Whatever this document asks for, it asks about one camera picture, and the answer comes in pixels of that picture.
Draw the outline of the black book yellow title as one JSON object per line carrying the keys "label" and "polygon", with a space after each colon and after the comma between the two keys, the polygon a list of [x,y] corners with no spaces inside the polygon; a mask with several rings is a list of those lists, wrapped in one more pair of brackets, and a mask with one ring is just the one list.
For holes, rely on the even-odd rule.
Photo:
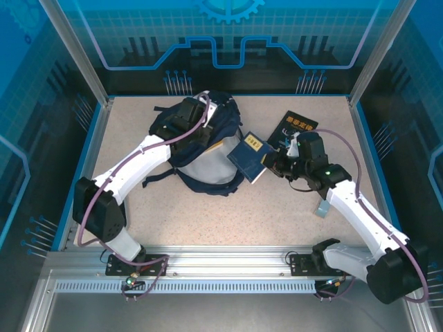
{"label": "black book yellow title", "polygon": [[293,111],[287,111],[267,139],[267,142],[274,149],[286,148],[290,145],[295,133],[310,131],[316,129],[317,126],[318,122]]}

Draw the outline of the navy blue backpack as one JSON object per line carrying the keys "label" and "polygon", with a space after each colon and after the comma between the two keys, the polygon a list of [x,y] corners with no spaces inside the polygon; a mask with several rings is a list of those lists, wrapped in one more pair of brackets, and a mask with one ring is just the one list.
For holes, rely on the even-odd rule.
{"label": "navy blue backpack", "polygon": [[[195,142],[179,154],[168,159],[171,169],[156,176],[148,176],[142,186],[177,175],[196,193],[228,196],[234,193],[244,180],[242,173],[228,159],[228,154],[239,144],[244,135],[238,105],[227,92],[205,91],[210,99],[209,121],[203,125],[208,133],[204,142]],[[206,152],[207,148],[223,140],[220,148]]]}

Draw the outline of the blue book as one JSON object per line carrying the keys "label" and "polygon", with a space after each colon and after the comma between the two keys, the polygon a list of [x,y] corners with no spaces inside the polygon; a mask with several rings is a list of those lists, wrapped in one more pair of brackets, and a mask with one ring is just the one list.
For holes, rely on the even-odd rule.
{"label": "blue book", "polygon": [[228,159],[250,184],[254,184],[266,170],[263,158],[273,151],[271,145],[250,131],[228,154]]}

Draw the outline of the grey metal bracket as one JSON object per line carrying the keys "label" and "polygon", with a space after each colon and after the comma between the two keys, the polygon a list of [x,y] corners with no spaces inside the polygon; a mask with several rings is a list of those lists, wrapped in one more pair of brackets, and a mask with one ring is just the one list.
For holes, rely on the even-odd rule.
{"label": "grey metal bracket", "polygon": [[318,204],[318,207],[316,208],[314,214],[322,219],[324,219],[327,216],[327,213],[329,212],[331,205],[328,201],[322,200]]}

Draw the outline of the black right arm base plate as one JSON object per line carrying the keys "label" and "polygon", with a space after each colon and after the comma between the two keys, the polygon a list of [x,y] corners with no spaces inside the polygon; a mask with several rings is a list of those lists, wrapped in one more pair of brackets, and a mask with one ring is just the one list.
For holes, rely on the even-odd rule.
{"label": "black right arm base plate", "polygon": [[311,254],[299,254],[290,251],[285,255],[285,263],[289,266],[292,277],[340,277],[347,273],[330,267],[318,268]]}

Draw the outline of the aluminium frame post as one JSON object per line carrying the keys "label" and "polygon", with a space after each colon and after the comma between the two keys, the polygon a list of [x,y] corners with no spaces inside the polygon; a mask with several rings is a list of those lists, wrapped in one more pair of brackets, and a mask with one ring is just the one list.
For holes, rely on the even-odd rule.
{"label": "aluminium frame post", "polygon": [[356,108],[416,2],[417,0],[399,0],[351,90],[348,98],[351,108]]}
{"label": "aluminium frame post", "polygon": [[102,107],[108,107],[109,96],[58,1],[39,0],[39,3],[80,70],[94,97]]}

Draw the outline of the aluminium cross rail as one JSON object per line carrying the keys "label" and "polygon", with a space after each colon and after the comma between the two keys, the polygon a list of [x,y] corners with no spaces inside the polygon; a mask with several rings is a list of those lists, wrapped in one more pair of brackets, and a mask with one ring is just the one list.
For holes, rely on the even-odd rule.
{"label": "aluminium cross rail", "polygon": [[[311,246],[146,246],[152,254],[170,256],[167,279],[289,279],[284,260],[289,251],[311,253]],[[103,279],[105,264],[97,246],[50,252],[41,278]]]}

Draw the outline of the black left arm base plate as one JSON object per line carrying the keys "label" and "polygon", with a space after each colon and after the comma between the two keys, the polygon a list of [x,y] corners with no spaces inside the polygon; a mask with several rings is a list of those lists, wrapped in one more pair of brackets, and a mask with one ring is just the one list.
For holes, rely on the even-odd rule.
{"label": "black left arm base plate", "polygon": [[105,268],[106,276],[119,276],[119,277],[128,277],[132,273],[138,272],[140,276],[143,277],[154,277],[157,276],[160,272],[160,269],[164,267],[165,260],[162,259],[160,262],[155,264],[150,264],[148,266],[132,266],[126,264],[119,260],[115,255],[109,255],[107,260],[107,266]]}

